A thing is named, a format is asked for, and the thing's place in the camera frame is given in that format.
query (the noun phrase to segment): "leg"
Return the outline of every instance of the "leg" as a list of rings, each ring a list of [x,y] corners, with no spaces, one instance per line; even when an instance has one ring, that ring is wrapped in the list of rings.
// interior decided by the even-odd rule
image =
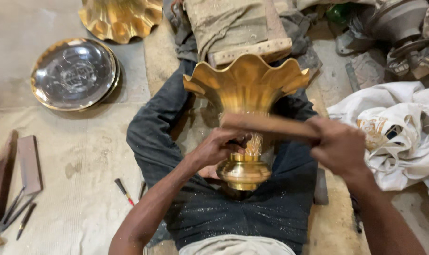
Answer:
[[[275,113],[298,120],[316,114],[303,90],[279,100]],[[309,151],[310,148],[302,143],[282,142],[271,178],[244,205],[250,235],[282,241],[297,254],[306,243],[318,165]]]
[[[194,67],[195,62],[183,60],[128,127],[127,142],[149,187],[183,159],[169,131],[190,96],[183,88],[183,74],[191,75]],[[240,235],[247,226],[241,206],[218,193],[199,175],[180,190],[164,220],[178,249],[216,235]]]
[[[183,88],[183,74],[191,75],[194,66],[194,62],[182,61],[177,71],[139,110],[128,127],[127,143],[134,152],[148,187],[155,185],[183,159],[169,131],[178,121],[190,96]]]

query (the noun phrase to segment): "hand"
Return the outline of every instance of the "hand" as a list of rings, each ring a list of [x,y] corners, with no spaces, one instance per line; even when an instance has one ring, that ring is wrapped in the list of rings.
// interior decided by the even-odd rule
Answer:
[[[246,143],[251,138],[251,134],[242,130],[215,128],[186,158],[196,162],[200,170],[218,164],[232,153],[244,154]]]
[[[212,179],[220,180],[221,178],[219,178],[219,176],[217,176],[217,173],[216,173],[218,165],[219,164],[206,166],[206,167],[200,169],[198,174],[202,178],[212,178]]]
[[[364,162],[365,133],[357,128],[322,117],[306,121],[321,134],[321,142],[310,151],[310,155],[340,175],[350,184],[373,180],[373,175]]]

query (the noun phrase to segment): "vase base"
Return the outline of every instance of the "vase base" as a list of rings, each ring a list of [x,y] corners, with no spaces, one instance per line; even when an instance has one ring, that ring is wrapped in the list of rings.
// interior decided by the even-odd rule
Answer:
[[[262,161],[230,161],[219,166],[217,176],[232,189],[252,191],[268,180],[271,170]]]

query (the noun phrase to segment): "concrete floor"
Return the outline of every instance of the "concrete floor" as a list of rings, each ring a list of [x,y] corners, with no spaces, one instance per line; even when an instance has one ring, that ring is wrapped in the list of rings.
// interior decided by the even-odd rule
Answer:
[[[36,135],[44,179],[21,239],[14,241],[19,225],[15,222],[2,235],[8,242],[0,254],[105,254],[130,209],[113,180],[121,177],[133,197],[139,192],[142,177],[125,142],[126,127],[178,66],[172,29],[164,23],[143,41],[108,43],[122,65],[121,86],[96,109],[59,113],[41,106],[32,95],[30,69],[60,39],[93,38],[79,20],[80,7],[79,0],[0,0],[0,147],[12,128],[20,137]],[[307,93],[323,111],[352,92],[344,68],[347,59],[335,54],[326,23],[314,26],[309,36],[324,65]],[[192,119],[206,114],[205,106],[198,101],[182,124],[185,131],[177,142],[183,152],[206,135],[206,124]],[[8,203],[21,188],[18,165]],[[369,254],[365,236],[353,232],[344,184],[332,174],[327,178],[331,202],[313,207],[304,253]],[[429,198],[424,186],[387,194],[429,254]],[[158,248],[165,246],[169,252],[156,249],[154,254],[170,254],[171,242]]]

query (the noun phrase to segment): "knee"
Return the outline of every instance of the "knee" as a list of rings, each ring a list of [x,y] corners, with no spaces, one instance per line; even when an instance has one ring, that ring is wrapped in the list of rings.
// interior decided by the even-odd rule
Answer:
[[[135,148],[140,148],[142,143],[146,141],[149,117],[145,107],[142,107],[134,116],[127,129],[127,143],[135,151]]]

